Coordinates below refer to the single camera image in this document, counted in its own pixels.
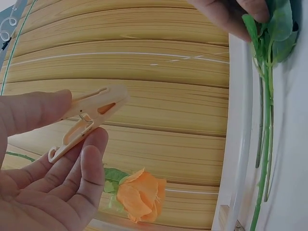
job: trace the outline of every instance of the finger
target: finger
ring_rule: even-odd
[[[48,161],[48,153],[21,169],[4,170],[17,184],[19,189],[23,189],[29,184],[43,178],[52,164]]]
[[[61,185],[78,159],[83,143],[84,141],[80,142],[62,156],[40,179],[37,179],[40,175],[35,175],[35,169],[28,167],[28,171],[36,176],[36,180],[32,179],[33,183],[25,189],[47,193]]]
[[[95,146],[87,146],[81,155],[81,183],[80,187],[68,203],[81,218],[86,226],[97,212],[102,196],[105,177],[102,165],[104,150]]]
[[[247,11],[257,22],[266,23],[269,18],[269,9],[265,0],[237,0],[240,6]]]
[[[103,128],[97,128],[85,139],[83,149],[87,146],[95,146],[102,153],[106,148],[107,141],[107,132]],[[80,181],[81,165],[79,156],[63,184],[55,189],[52,189],[49,194],[55,195],[64,201],[68,201],[73,195],[76,194],[80,187]]]
[[[12,136],[51,124],[65,114],[71,101],[69,90],[0,96],[1,132]]]
[[[226,7],[222,1],[188,0],[188,2],[223,30],[247,42],[251,41],[241,16],[234,13],[231,7]]]

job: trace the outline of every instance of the green stem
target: green stem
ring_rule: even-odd
[[[260,85],[260,127],[259,127],[259,141],[258,141],[258,150],[257,150],[257,159],[256,159],[256,168],[260,166],[260,159],[261,159],[261,150],[263,144],[263,113],[264,113],[264,103],[263,103],[263,79],[259,78],[259,85]]]
[[[269,88],[269,69],[264,65],[264,93],[265,93],[265,123],[264,123],[264,145],[263,145],[263,159],[262,159],[262,169],[261,176],[259,181],[259,190],[257,196],[257,204],[254,211],[254,216],[251,222],[250,231],[255,231],[257,226],[258,217],[261,209],[261,202],[264,192],[265,179],[267,174],[267,165],[268,165],[268,155],[269,155],[269,142],[270,142],[270,88]]]
[[[18,154],[18,153],[12,153],[12,152],[6,152],[7,155],[13,155],[13,156],[18,156],[18,157],[21,157],[21,158],[24,158],[24,159],[27,159],[27,160],[30,160],[31,162],[34,162],[35,159],[27,156],[27,155],[21,155],[21,154]]]
[[[273,152],[273,134],[274,134],[274,105],[271,104],[270,106],[270,138],[269,138],[269,166],[268,166],[268,173],[267,173],[267,181],[265,186],[265,195],[264,195],[264,202],[267,202],[269,199],[269,187],[270,187],[270,172],[271,172],[271,163],[272,163],[272,152]]]
[[[268,49],[268,68],[269,68],[269,95],[270,98],[273,99],[274,97],[274,85],[273,85],[273,63],[271,62],[271,53],[272,53],[272,46],[274,40],[270,40],[269,49]]]
[[[273,83],[273,61],[271,52],[272,52],[272,45],[273,40],[269,43],[269,50],[268,50],[268,62],[270,63],[270,66],[268,66],[269,69],[269,93],[270,93],[270,138],[269,138],[269,166],[268,166],[268,174],[267,174],[267,181],[266,181],[266,187],[265,187],[265,196],[264,196],[264,202],[267,202],[269,199],[269,184],[270,184],[270,172],[271,172],[271,163],[272,163],[272,152],[273,152],[273,134],[274,134],[274,83]]]
[[[254,62],[255,68],[257,69],[257,71],[258,71],[258,73],[259,73],[259,76],[260,76],[262,79],[264,79],[263,71],[262,71],[260,65],[256,63],[255,57],[253,57],[252,60],[253,60],[253,62]]]

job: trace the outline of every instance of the plastic clothespin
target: plastic clothespin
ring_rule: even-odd
[[[50,149],[48,153],[49,162],[57,162],[128,100],[128,91],[123,85],[106,86],[73,98],[71,108],[58,121],[78,115],[81,119],[64,135],[61,147]]]

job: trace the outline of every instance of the orange rose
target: orange rose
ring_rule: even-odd
[[[154,222],[162,211],[166,182],[142,169],[126,177],[119,185],[117,201],[128,212],[131,221]]]

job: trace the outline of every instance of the wooden wall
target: wooden wall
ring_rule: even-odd
[[[225,148],[228,51],[228,34],[185,0],[37,0],[5,94],[67,88],[75,95],[125,84],[130,102],[102,126],[110,137],[103,162],[167,178],[157,224],[210,229]],[[39,158],[61,145],[76,119],[11,137],[8,151]],[[28,163],[6,156],[4,168]],[[104,194],[97,218],[126,216],[107,202]]]

